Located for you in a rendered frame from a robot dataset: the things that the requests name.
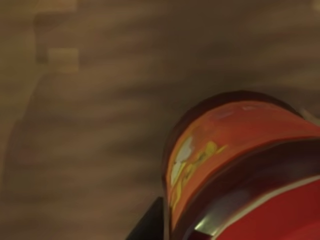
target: wood floor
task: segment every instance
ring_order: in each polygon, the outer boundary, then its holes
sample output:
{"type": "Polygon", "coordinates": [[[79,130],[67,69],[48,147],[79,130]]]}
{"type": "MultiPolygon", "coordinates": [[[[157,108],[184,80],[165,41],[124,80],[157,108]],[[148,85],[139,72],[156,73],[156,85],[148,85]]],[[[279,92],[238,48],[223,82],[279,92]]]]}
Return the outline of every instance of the wood floor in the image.
{"type": "Polygon", "coordinates": [[[0,239],[123,240],[198,101],[258,90],[320,116],[306,0],[1,0],[0,239]]]}

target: yellow design on label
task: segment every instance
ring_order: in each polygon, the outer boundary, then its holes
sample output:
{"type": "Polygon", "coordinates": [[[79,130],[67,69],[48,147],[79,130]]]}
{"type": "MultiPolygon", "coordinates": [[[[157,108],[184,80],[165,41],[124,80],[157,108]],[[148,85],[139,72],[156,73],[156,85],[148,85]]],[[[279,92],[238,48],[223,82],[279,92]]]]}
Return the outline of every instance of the yellow design on label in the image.
{"type": "Polygon", "coordinates": [[[195,159],[196,161],[187,165],[183,171],[181,172],[181,178],[177,181],[175,190],[172,193],[171,200],[170,200],[170,205],[172,207],[172,210],[174,210],[181,198],[181,194],[183,191],[183,188],[185,185],[188,183],[188,181],[191,179],[191,177],[194,175],[196,170],[200,165],[202,165],[206,160],[208,160],[210,157],[213,155],[221,153],[223,150],[225,150],[227,145],[224,145],[222,147],[218,147],[218,145],[210,141],[208,142],[204,149],[199,152],[195,159]]]}

